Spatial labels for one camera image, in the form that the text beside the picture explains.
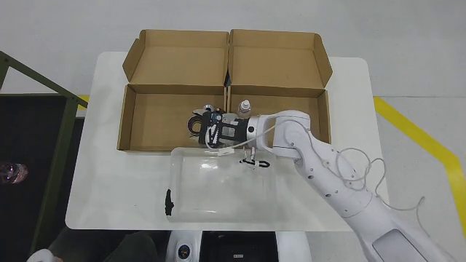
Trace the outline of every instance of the cardboard box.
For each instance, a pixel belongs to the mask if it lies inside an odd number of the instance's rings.
[[[123,63],[129,84],[117,148],[196,146],[186,123],[205,104],[225,107],[228,44],[227,32],[141,31]]]
[[[313,135],[331,141],[325,85],[332,70],[316,33],[144,30],[123,69],[129,84],[119,150],[198,147],[186,126],[191,112],[205,104],[236,111],[244,99],[255,115],[306,112]]]
[[[235,112],[248,99],[253,115],[303,111],[311,116],[312,134],[330,143],[325,86],[331,74],[316,33],[232,30],[227,107]]]

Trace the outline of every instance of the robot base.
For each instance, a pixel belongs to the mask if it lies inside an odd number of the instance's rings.
[[[312,261],[303,231],[172,231],[166,262]]]

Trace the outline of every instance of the gray floor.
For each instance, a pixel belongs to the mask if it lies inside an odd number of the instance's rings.
[[[0,0],[0,9],[0,49],[83,95],[97,56],[128,50],[143,28],[318,32],[329,55],[366,59],[374,95],[453,151],[466,172],[466,0]],[[1,92],[44,91],[9,72]],[[423,224],[466,261],[443,165],[378,121],[391,202],[425,195]],[[353,233],[308,237],[314,261],[364,261]]]

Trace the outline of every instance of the clear plastic bag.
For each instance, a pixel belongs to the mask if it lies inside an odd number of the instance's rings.
[[[243,150],[217,156],[201,148],[176,148],[171,154],[172,222],[270,223],[276,220],[276,157],[256,152],[259,167],[240,162]]]

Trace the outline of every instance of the green metal frame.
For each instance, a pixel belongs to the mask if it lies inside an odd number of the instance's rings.
[[[58,133],[57,143],[55,144],[55,152],[53,154],[39,219],[36,224],[36,230],[31,245],[31,253],[33,253],[39,248],[48,246],[44,243],[46,242],[50,224],[53,222],[54,218],[58,194],[60,193],[61,179],[66,165],[68,147],[73,133],[76,111],[78,110],[78,105],[86,108],[87,102],[2,51],[0,51],[0,90],[7,76],[8,68],[13,68],[66,97],[60,131]]]

